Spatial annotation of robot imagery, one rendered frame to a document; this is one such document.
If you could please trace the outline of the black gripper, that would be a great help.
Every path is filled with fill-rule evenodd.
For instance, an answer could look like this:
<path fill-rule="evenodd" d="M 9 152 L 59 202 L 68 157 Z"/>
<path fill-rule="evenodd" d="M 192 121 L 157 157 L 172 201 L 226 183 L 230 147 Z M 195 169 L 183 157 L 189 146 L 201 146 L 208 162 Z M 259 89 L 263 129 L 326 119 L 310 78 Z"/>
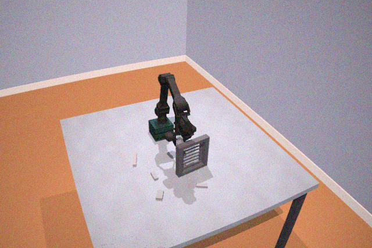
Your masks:
<path fill-rule="evenodd" d="M 176 138 L 176 136 L 178 135 L 178 131 L 179 131 L 179 129 L 181 128 L 180 126 L 179 126 L 179 124 L 176 124 L 175 122 L 174 122 L 174 124 L 175 124 L 175 128 L 174 128 L 174 130 L 175 130 L 175 132 L 174 133 L 171 133 L 170 131 L 169 132 L 165 132 L 164 134 L 163 134 L 163 137 L 164 137 L 164 139 L 166 140 L 166 141 L 168 141 L 168 142 L 173 142 L 173 144 L 174 144 L 174 146 L 176 146 L 176 140 L 177 140 L 177 138 Z M 196 132 L 196 127 L 192 124 L 192 128 L 195 130 L 195 132 Z"/>

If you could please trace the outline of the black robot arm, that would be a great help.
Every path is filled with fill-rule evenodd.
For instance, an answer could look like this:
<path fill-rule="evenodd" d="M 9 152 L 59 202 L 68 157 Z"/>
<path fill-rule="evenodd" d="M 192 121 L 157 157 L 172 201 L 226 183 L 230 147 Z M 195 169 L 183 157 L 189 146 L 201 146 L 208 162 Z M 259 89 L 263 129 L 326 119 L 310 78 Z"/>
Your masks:
<path fill-rule="evenodd" d="M 188 119 L 190 116 L 189 104 L 183 96 L 181 96 L 177 84 L 175 82 L 174 74 L 163 73 L 159 74 L 158 81 L 160 84 L 160 100 L 156 104 L 154 109 L 156 116 L 158 117 L 158 124 L 168 123 L 166 114 L 169 114 L 170 107 L 167 104 L 168 90 L 170 90 L 173 98 L 173 110 L 175 114 L 175 123 L 181 127 L 178 131 L 178 135 L 182 136 L 185 141 L 190 139 L 195 130 L 192 128 L 192 124 Z M 187 112 L 184 112 L 186 111 Z"/>

